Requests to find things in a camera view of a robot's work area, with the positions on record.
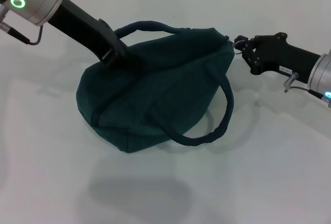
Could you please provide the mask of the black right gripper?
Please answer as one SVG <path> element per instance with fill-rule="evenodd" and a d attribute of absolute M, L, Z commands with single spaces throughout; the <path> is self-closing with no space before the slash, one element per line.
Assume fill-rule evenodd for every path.
<path fill-rule="evenodd" d="M 242 57 L 253 75 L 267 71 L 285 76 L 297 73 L 299 80 L 307 80 L 321 56 L 288 44 L 287 37 L 285 33 L 252 38 L 239 35 L 234 47 L 243 47 Z"/>

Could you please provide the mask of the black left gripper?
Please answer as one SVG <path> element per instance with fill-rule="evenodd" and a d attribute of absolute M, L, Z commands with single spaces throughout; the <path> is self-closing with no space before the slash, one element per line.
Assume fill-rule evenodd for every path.
<path fill-rule="evenodd" d="M 70 0 L 62 0 L 49 24 L 92 51 L 107 69 L 135 71 L 142 62 L 102 19 L 95 19 Z"/>

